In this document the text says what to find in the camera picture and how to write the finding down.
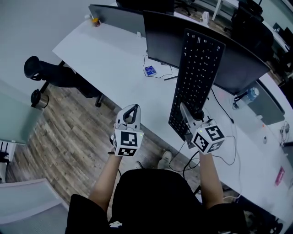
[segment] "desk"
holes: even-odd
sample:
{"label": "desk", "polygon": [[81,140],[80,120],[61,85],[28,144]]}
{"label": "desk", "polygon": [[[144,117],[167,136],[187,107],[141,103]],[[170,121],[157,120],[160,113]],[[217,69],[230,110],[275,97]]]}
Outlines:
{"label": "desk", "polygon": [[232,6],[235,6],[236,8],[238,8],[239,2],[237,0],[218,0],[215,12],[212,16],[212,20],[215,20],[216,15],[218,14],[218,11],[221,9],[222,2],[224,2],[224,1],[231,4]]}
{"label": "desk", "polygon": [[286,43],[281,38],[281,36],[265,21],[262,22],[273,34],[274,40],[282,47],[282,49],[287,53],[288,49],[286,48]]}
{"label": "desk", "polygon": [[[140,105],[141,123],[179,150],[183,141],[168,124],[176,79],[164,81],[146,77],[142,70],[146,49],[145,38],[138,38],[131,32],[106,24],[92,27],[90,22],[85,21],[64,38],[53,52],[121,108],[133,103]],[[170,72],[169,66],[146,58],[146,66],[149,65],[154,66],[158,77]],[[173,69],[172,76],[177,74],[178,70]],[[286,120],[293,126],[293,110],[286,97],[268,74],[261,77],[261,81],[280,102],[286,112]],[[231,124],[212,94],[205,108],[226,135],[235,135],[237,138],[242,189],[239,183],[239,157],[236,157],[232,166],[227,166],[219,158],[214,159],[220,180],[289,225],[293,221],[293,191],[288,191],[288,186],[293,170],[276,139],[282,123],[274,124],[271,129],[262,127],[262,122],[248,107],[234,111],[231,108],[232,96],[215,86],[213,89],[235,124]],[[264,135],[268,138],[267,144],[262,142]],[[181,153],[188,158],[196,151],[195,148],[189,150],[186,144],[181,149]],[[232,162],[233,138],[227,138],[215,154]],[[285,175],[281,184],[275,187],[274,181],[281,165]]]}

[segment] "trash bin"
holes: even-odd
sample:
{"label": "trash bin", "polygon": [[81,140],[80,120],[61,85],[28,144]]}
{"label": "trash bin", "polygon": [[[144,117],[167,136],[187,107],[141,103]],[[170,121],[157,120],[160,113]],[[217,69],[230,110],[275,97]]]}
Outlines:
{"label": "trash bin", "polygon": [[42,94],[40,90],[35,90],[31,96],[31,103],[37,109],[45,108],[49,103],[49,96]]}

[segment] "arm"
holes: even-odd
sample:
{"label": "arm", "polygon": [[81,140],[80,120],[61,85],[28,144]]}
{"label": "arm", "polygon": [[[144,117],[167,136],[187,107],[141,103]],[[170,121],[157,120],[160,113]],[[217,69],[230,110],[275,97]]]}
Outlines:
{"label": "arm", "polygon": [[88,199],[107,212],[122,157],[110,155]]}
{"label": "arm", "polygon": [[212,154],[203,155],[200,152],[201,198],[204,206],[209,209],[222,204],[223,189],[219,180]]}

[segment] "white shoe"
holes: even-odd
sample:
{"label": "white shoe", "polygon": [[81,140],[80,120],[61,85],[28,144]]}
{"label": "white shoe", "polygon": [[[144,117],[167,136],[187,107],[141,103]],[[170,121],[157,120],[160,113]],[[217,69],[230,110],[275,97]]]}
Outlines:
{"label": "white shoe", "polygon": [[166,169],[166,168],[169,168],[169,163],[171,162],[171,160],[172,160],[172,153],[167,150],[163,154],[162,159],[157,164],[157,168],[158,169]]}
{"label": "white shoe", "polygon": [[133,165],[133,168],[132,169],[143,169],[143,166],[141,165],[140,162],[135,162],[134,165]]}
{"label": "white shoe", "polygon": [[172,153],[171,151],[167,150],[162,156],[162,159],[166,160],[168,163],[172,160]]}

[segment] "wooden floor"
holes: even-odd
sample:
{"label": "wooden floor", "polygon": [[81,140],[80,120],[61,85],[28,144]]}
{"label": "wooden floor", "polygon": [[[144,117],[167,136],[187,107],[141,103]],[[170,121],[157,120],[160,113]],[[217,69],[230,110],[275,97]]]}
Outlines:
{"label": "wooden floor", "polygon": [[[212,20],[212,15],[214,14],[213,11],[210,11],[210,10],[207,10],[207,9],[204,9],[204,8],[201,8],[199,6],[196,6],[197,7],[197,11],[194,11],[194,10],[190,10],[190,13],[191,13],[191,16],[189,16],[190,18],[200,22],[202,21],[201,18],[202,18],[202,13],[204,11],[208,11],[209,12],[209,28],[220,33],[220,34],[223,34],[227,37],[231,37],[231,32],[230,31],[227,31],[225,32],[224,31],[224,28],[232,28],[232,22],[223,18],[223,17],[220,17],[220,16],[217,16],[215,18],[215,20],[213,21]],[[183,10],[182,8],[177,8],[176,11],[178,13],[181,13],[182,15],[185,15],[185,16],[188,16],[186,11]]]}
{"label": "wooden floor", "polygon": [[[32,136],[25,146],[17,146],[13,162],[7,169],[6,181],[28,181],[47,178],[60,196],[69,203],[72,194],[88,196],[112,149],[116,113],[120,110],[108,98],[96,108],[94,99],[85,98],[77,89],[49,85],[49,105],[45,108]],[[156,168],[165,149],[177,151],[142,127],[145,137],[134,158],[124,157],[124,173],[140,161],[144,167]],[[179,154],[171,166],[182,170],[187,158]],[[186,172],[192,190],[199,185],[199,169]]]}

